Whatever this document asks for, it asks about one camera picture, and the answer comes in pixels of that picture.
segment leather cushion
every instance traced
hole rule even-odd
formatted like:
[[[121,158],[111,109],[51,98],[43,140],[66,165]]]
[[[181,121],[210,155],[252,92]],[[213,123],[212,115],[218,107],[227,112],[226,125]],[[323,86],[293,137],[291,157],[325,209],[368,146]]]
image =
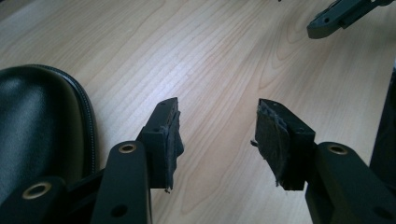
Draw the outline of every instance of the leather cushion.
[[[84,111],[78,92],[44,67],[0,71],[0,204],[17,186],[42,175],[70,184],[89,175]]]

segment black plastic arm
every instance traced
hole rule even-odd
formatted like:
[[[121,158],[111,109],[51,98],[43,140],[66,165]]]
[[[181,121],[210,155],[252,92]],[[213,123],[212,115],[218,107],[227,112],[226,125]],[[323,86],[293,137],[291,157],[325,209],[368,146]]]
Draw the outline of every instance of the black plastic arm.
[[[131,141],[114,146],[93,209],[91,223],[151,223],[146,150]]]
[[[308,36],[320,39],[331,35],[340,27],[352,23],[378,6],[387,6],[393,0],[337,0],[320,12],[307,26]]]
[[[321,143],[305,193],[314,223],[394,223],[396,199],[354,150]]]

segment wood grain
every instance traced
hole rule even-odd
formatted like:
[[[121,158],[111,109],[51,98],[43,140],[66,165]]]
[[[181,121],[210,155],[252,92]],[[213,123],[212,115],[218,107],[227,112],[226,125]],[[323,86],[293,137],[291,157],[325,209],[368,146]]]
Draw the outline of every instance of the wood grain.
[[[43,63],[74,76],[96,112],[103,167],[157,103],[178,97],[186,150],[172,193],[152,191],[155,223],[310,223],[304,193],[276,188],[249,145],[258,99],[368,162],[396,55],[396,4],[309,39],[330,2],[6,0],[0,68]]]

